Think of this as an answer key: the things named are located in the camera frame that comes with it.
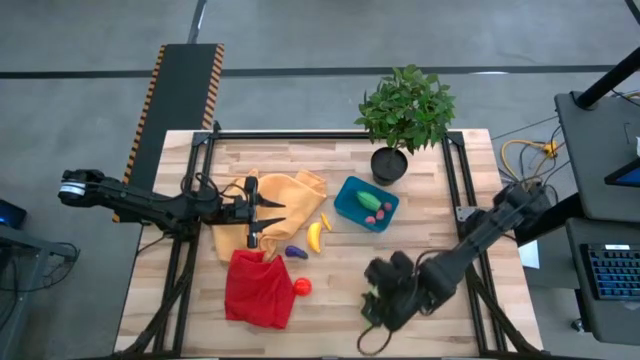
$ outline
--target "red ball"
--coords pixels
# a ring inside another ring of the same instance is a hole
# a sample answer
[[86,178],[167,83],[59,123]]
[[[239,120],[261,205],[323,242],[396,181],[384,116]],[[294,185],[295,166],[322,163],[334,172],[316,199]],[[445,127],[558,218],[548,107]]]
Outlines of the red ball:
[[299,296],[311,294],[311,281],[307,278],[300,278],[293,283],[293,292]]

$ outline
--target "potted plant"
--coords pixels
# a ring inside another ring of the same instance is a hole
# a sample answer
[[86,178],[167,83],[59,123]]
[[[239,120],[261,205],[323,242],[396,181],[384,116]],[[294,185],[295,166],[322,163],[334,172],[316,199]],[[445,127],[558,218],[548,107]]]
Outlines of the potted plant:
[[362,117],[355,121],[364,125],[373,144],[386,140],[387,147],[371,156],[373,179],[382,186],[391,185],[407,171],[407,157],[400,149],[414,151],[428,144],[433,147],[446,134],[451,124],[454,96],[449,85],[441,84],[438,75],[424,76],[415,65],[402,71],[393,68],[393,77],[383,77],[376,92],[360,104]]

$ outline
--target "butcher block tabletop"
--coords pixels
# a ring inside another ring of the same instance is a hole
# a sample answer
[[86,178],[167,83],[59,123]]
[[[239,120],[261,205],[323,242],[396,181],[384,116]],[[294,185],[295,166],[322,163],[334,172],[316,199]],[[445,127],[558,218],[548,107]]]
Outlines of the butcher block tabletop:
[[[502,189],[488,130],[461,130],[480,207]],[[180,192],[180,180],[187,168],[193,131],[166,134],[154,191],[166,195]],[[371,154],[381,147],[366,140],[217,140],[211,175],[219,188],[237,177],[258,169],[260,176],[282,173],[295,176],[306,169],[326,179],[327,199],[284,247],[296,245],[309,253],[308,260],[284,257],[292,280],[306,277],[313,292],[295,299],[285,330],[267,329],[225,319],[224,298],[228,264],[218,260],[208,226],[200,235],[195,275],[186,323],[183,356],[197,357],[319,357],[361,356],[356,340],[368,326],[360,315],[361,294],[369,290],[363,272],[375,257],[388,259],[403,250],[413,260],[429,249],[449,249],[458,243],[442,147],[427,147],[407,154],[409,168],[393,185],[384,188],[400,199],[386,231],[373,233],[339,216],[333,201],[349,176],[374,183]],[[464,186],[454,154],[458,187]],[[321,234],[322,252],[310,251],[306,232],[324,212],[333,231]],[[142,232],[140,247],[159,237],[155,226]],[[162,298],[172,240],[146,249],[136,259],[124,305],[115,350],[129,346],[148,324]],[[516,328],[534,346],[541,348],[536,318],[520,264],[516,244],[501,238],[488,251],[500,306]],[[415,315],[393,334],[380,354],[384,357],[438,357],[477,355],[477,345],[465,282],[456,295],[429,316]],[[495,349],[489,313],[483,307],[489,348]],[[173,339],[175,316],[169,318],[165,347]],[[365,350],[379,348],[387,337],[384,328],[369,333]]]

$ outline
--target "concrete floor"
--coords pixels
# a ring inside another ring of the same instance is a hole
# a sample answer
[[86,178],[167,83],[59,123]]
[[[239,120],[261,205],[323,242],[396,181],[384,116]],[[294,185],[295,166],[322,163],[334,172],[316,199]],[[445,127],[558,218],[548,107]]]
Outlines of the concrete floor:
[[[187,39],[195,0],[0,0],[0,71],[149,69],[157,48]],[[614,0],[210,0],[199,42],[226,44],[225,68],[614,64],[640,27]],[[599,73],[445,75],[457,128],[498,135],[554,115],[553,96]],[[352,128],[378,77],[223,78],[216,118],[226,129]],[[82,249],[71,275],[37,293],[20,358],[98,356],[113,347],[138,225],[56,198],[64,169],[120,176],[148,80],[0,80],[0,198],[30,212],[25,229]],[[621,91],[640,88],[640,77]],[[500,138],[544,141],[557,121]],[[528,154],[528,164],[533,154]],[[517,151],[509,154],[515,163]],[[566,160],[561,153],[559,162]],[[550,181],[575,192],[570,167]],[[568,328],[570,290],[531,287],[546,350],[637,358]]]

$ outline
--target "yellow towel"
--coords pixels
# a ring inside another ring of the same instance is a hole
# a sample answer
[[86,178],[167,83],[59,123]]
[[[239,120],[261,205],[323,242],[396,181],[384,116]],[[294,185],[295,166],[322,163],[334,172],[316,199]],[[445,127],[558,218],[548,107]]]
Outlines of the yellow towel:
[[[249,175],[258,177],[258,170],[251,170]],[[234,183],[243,187],[244,178],[236,179]],[[295,178],[283,174],[265,175],[258,180],[258,192],[267,200],[285,205],[284,208],[258,207],[258,220],[286,218],[258,235],[259,248],[253,250],[265,251],[266,258],[275,252],[276,241],[290,239],[327,197],[326,181],[307,170],[300,170]],[[227,195],[241,193],[236,188],[226,192]],[[247,225],[212,226],[211,233],[220,260],[229,261],[234,250],[247,249]]]

